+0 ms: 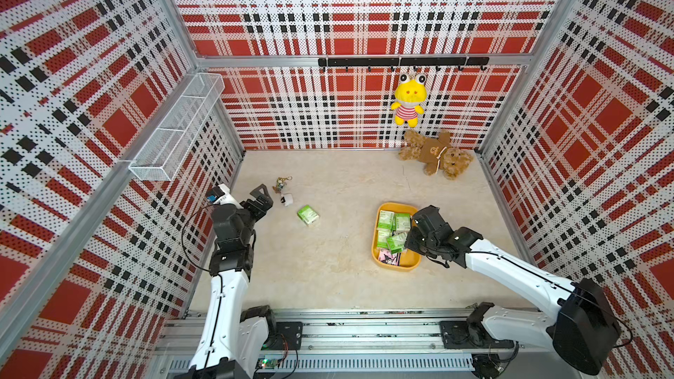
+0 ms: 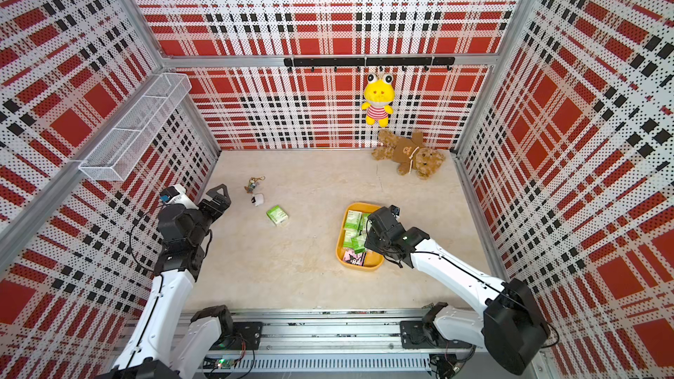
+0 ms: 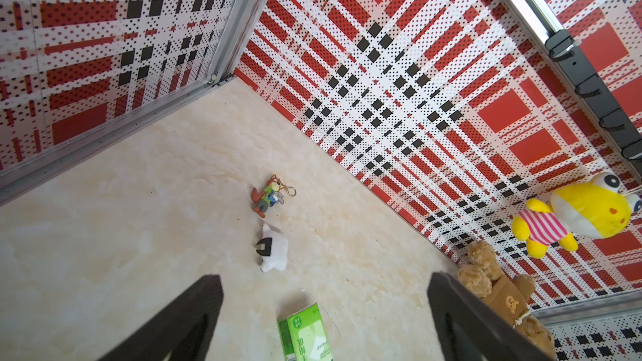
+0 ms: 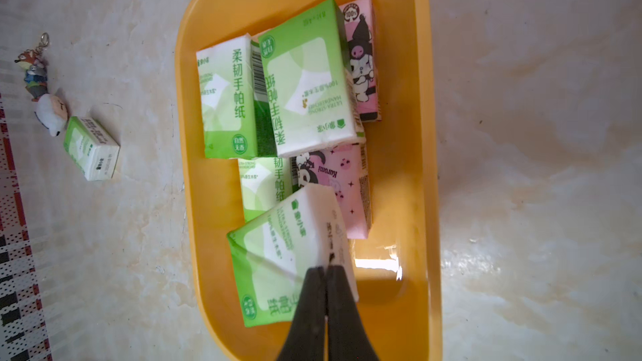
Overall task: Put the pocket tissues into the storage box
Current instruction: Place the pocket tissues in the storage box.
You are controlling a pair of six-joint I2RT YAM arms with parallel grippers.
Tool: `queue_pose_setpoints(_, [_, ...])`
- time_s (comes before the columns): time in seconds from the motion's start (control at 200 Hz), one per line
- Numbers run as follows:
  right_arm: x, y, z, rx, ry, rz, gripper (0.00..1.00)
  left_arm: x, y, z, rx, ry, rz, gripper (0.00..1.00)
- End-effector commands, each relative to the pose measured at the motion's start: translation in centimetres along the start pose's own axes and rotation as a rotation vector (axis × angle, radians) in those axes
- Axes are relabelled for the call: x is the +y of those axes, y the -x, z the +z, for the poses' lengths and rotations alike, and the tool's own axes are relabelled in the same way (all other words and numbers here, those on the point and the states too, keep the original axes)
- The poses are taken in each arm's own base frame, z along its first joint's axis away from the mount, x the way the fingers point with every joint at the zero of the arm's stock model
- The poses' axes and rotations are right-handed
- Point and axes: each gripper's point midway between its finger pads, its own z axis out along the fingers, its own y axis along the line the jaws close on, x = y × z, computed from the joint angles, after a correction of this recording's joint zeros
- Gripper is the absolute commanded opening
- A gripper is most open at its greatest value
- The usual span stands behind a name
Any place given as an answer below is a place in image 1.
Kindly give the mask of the green tissue pack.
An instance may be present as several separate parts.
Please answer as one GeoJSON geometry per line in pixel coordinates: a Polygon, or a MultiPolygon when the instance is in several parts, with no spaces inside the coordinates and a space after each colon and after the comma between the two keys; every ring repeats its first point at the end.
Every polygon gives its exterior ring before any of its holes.
{"type": "Polygon", "coordinates": [[[389,238],[391,238],[391,230],[377,229],[376,236],[375,236],[376,248],[388,249],[389,248],[389,238]]]}
{"type": "Polygon", "coordinates": [[[382,210],[378,213],[377,229],[394,231],[396,228],[396,213],[382,210]]]}
{"type": "Polygon", "coordinates": [[[391,235],[386,239],[388,250],[392,254],[401,254],[407,250],[407,233],[391,235]]]}
{"type": "Polygon", "coordinates": [[[412,219],[409,213],[400,213],[395,214],[395,233],[408,233],[412,227],[412,219]]]}
{"type": "Polygon", "coordinates": [[[319,214],[310,205],[305,205],[300,208],[297,212],[297,215],[307,226],[310,226],[319,220],[319,214]]]}

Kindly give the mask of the yellow storage tray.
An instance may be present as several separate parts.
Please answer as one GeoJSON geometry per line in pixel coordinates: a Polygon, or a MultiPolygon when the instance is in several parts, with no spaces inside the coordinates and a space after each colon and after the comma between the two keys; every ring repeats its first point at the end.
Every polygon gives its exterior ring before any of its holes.
{"type": "Polygon", "coordinates": [[[380,262],[377,261],[377,256],[378,256],[378,250],[379,248],[376,248],[375,244],[375,236],[377,232],[377,218],[378,218],[378,213],[382,210],[385,211],[390,211],[390,212],[400,212],[400,213],[409,213],[411,216],[414,215],[417,212],[417,208],[412,206],[412,205],[405,205],[405,204],[400,204],[400,203],[395,203],[395,202],[388,202],[384,203],[379,206],[377,210],[377,217],[375,221],[375,227],[374,227],[374,233],[373,233],[373,239],[372,239],[372,245],[371,245],[371,256],[372,259],[375,261],[375,264],[379,266],[380,268],[386,268],[387,270],[394,270],[398,272],[411,272],[415,270],[419,264],[421,263],[421,256],[412,252],[412,250],[406,250],[405,252],[401,253],[401,259],[400,259],[400,265],[398,267],[393,267],[393,266],[387,266],[384,264],[381,264],[380,262]]]}

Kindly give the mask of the pink tissue pack bottom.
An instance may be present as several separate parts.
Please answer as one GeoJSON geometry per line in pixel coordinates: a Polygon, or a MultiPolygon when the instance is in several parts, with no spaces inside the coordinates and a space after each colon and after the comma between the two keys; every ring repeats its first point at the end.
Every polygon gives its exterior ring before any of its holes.
{"type": "Polygon", "coordinates": [[[401,253],[393,253],[390,249],[380,248],[378,250],[377,261],[387,266],[398,267],[400,265],[401,253]]]}

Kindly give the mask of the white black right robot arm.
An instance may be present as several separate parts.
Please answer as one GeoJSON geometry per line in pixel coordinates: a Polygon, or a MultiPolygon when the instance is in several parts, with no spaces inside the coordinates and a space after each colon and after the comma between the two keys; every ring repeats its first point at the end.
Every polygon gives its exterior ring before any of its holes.
{"type": "Polygon", "coordinates": [[[537,308],[516,311],[482,303],[474,316],[477,329],[494,340],[553,350],[586,375],[598,375],[618,346],[620,321],[603,289],[591,279],[573,282],[540,270],[467,227],[430,231],[417,225],[405,246],[432,261],[453,262],[490,277],[537,308]]]}

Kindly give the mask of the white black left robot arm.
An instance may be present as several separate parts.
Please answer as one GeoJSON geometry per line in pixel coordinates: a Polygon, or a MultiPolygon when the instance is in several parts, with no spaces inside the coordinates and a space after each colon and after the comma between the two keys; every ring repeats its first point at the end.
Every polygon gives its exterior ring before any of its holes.
{"type": "Polygon", "coordinates": [[[254,264],[256,222],[273,207],[264,184],[243,202],[218,185],[207,194],[215,245],[210,263],[210,303],[197,350],[181,378],[252,378],[263,345],[275,328],[268,306],[243,303],[254,264]]]}

